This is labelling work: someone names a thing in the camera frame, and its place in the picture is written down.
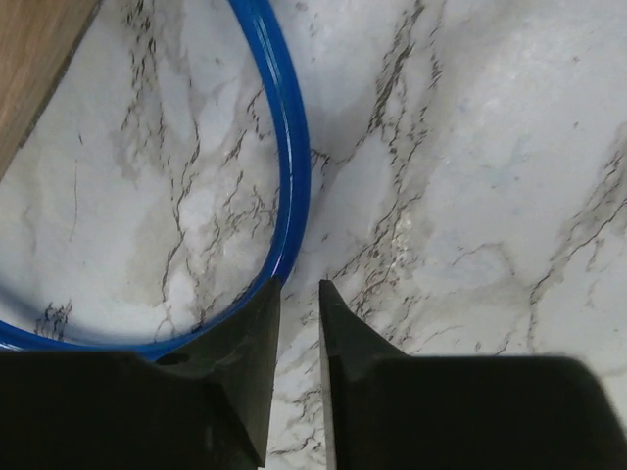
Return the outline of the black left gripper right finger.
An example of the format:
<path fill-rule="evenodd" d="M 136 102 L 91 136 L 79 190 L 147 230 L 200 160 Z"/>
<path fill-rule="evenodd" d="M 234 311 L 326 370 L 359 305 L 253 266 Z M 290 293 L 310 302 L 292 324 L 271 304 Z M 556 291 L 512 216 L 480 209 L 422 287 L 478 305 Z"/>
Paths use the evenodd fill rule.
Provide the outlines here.
<path fill-rule="evenodd" d="M 411 356 L 319 284 L 331 469 L 622 469 L 598 379 L 559 355 Z"/>

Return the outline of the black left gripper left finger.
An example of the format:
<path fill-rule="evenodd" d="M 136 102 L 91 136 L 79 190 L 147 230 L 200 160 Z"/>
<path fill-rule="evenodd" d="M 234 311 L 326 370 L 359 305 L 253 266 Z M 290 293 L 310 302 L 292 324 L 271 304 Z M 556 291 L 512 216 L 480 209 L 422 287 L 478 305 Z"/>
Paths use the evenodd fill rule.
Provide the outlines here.
<path fill-rule="evenodd" d="M 257 469 L 265 464 L 281 286 L 190 343 L 134 352 L 3 352 L 5 469 Z"/>

